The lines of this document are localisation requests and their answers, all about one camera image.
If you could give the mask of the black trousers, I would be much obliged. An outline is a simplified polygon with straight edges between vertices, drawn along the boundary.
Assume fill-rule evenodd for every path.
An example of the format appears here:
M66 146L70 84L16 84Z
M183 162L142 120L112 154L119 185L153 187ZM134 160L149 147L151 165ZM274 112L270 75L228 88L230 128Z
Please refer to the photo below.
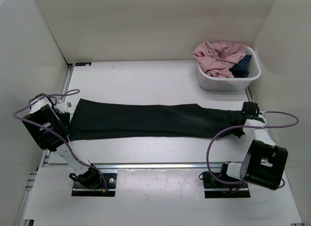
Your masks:
M245 122L241 111L198 104L125 105L80 99L69 125L69 139L194 137L210 139Z

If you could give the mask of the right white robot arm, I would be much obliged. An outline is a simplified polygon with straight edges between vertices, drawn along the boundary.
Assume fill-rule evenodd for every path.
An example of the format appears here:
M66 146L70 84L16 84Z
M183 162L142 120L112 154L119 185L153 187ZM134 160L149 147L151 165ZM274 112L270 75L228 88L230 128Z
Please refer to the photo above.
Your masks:
M287 149L277 146L264 130L266 122L259 115L257 103L244 102L242 116L234 124L252 126L233 129L233 135L246 135L251 140L250 147L242 163L227 161L221 166L219 183L229 187L235 181L243 181L276 190L282 180Z

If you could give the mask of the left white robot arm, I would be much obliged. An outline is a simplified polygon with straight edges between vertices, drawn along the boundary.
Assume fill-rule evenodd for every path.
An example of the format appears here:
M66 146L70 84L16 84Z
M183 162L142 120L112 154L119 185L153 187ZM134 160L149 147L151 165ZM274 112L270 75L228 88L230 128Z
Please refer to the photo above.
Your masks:
M57 108L55 95L41 93L29 100L30 112L19 118L42 150L61 157L73 170L70 179L86 188L104 188L103 174L93 164L81 161L69 145L70 113Z

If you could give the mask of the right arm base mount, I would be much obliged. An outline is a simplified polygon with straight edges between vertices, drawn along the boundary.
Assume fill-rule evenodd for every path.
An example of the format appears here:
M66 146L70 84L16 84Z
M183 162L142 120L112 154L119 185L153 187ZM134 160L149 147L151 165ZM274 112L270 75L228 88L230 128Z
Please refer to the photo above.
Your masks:
M199 174L203 182L205 199L250 198L248 185L224 184L216 181L208 171Z

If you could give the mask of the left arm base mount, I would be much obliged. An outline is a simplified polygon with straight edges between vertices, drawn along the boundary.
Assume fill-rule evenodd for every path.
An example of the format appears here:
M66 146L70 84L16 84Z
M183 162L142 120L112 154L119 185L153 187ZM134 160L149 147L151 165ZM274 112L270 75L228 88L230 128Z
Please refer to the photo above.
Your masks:
M74 173L69 174L69 178L73 181L72 196L79 197L114 197L117 185L117 173L109 171L103 173L104 178L100 174L95 174L93 171L87 174L92 174L91 178L82 180Z

